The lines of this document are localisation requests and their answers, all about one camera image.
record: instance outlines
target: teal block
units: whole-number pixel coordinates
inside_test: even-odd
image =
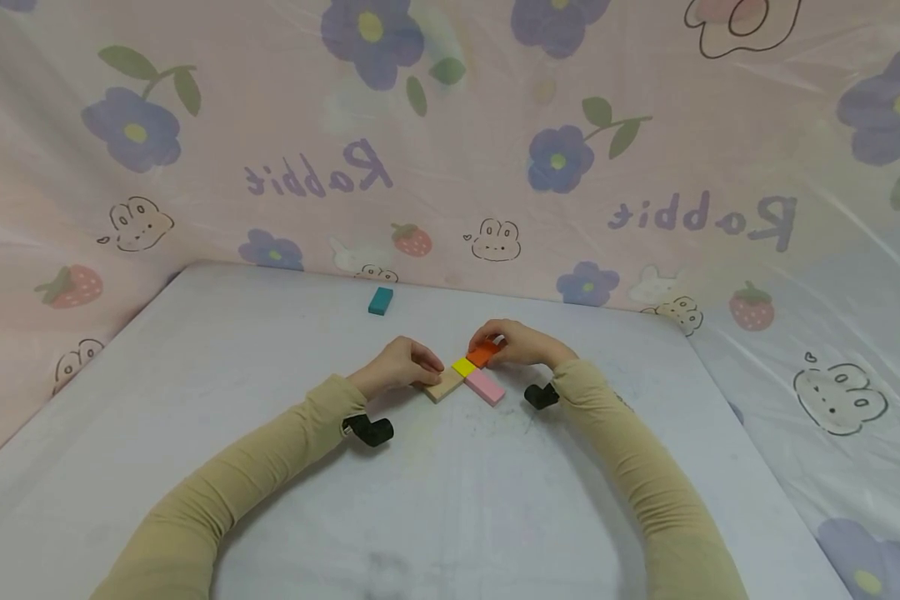
[[[376,294],[373,295],[372,301],[370,301],[370,306],[367,309],[370,314],[373,315],[384,315],[387,311],[387,307],[389,306],[389,302],[393,298],[393,290],[387,289],[385,287],[378,287]]]

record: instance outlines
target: hand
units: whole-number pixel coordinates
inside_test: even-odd
[[[519,321],[509,318],[494,318],[477,329],[470,339],[470,352],[483,340],[493,340],[504,336],[501,346],[504,348],[490,358],[490,367],[504,363],[517,365],[546,365],[552,370],[563,363],[575,360],[577,354],[565,343],[553,339],[537,329],[531,329]]]
[[[389,389],[412,383],[436,385],[443,373],[443,362],[422,343],[400,336],[366,367],[350,375],[350,381],[367,400]]]

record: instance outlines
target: purple flower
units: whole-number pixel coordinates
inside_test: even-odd
[[[0,7],[16,13],[31,13],[36,7],[36,0],[0,0]]]
[[[392,89],[398,66],[412,66],[423,55],[423,32],[408,10],[410,0],[332,0],[320,36],[370,88]]]
[[[530,160],[527,178],[533,189],[566,194],[593,166],[593,151],[584,143],[580,127],[564,125],[559,131],[543,130],[534,135]]]
[[[80,112],[90,133],[107,142],[117,163],[135,173],[180,158],[180,122],[170,110],[125,87],[111,87],[103,100]]]
[[[568,304],[602,306],[617,288],[620,276],[616,271],[601,271],[595,262],[577,263],[572,273],[557,279],[557,291]]]
[[[842,95],[837,119],[855,128],[852,150],[859,162],[883,166],[900,158],[900,51],[882,74]]]
[[[900,600],[900,542],[878,542],[860,523],[831,518],[817,543],[854,600]]]
[[[553,58],[567,58],[580,48],[587,25],[607,11],[610,0],[516,0],[511,29],[525,46],[543,46]]]
[[[303,271],[303,252],[294,242],[284,238],[274,238],[262,229],[250,229],[249,242],[240,247],[240,257],[261,267]]]

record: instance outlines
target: strawberry print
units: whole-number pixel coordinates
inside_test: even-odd
[[[773,323],[773,298],[752,282],[730,298],[730,314],[738,326],[748,331],[763,331]]]
[[[413,225],[412,222],[407,225],[398,225],[394,222],[391,227],[393,227],[391,236],[393,246],[401,253],[420,258],[426,257],[433,250],[433,240],[430,239],[430,235],[420,227]]]
[[[52,282],[38,285],[33,291],[42,292],[42,302],[50,308],[76,308],[100,298],[103,280],[90,267],[72,265],[60,269]]]

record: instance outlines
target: beige sleeve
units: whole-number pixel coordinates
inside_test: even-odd
[[[221,538],[343,440],[367,400],[332,375],[303,404],[231,444],[153,507],[91,600],[205,600]]]
[[[553,387],[636,514],[646,538],[647,597],[746,600],[707,507],[603,374],[590,362],[566,362],[553,374]]]

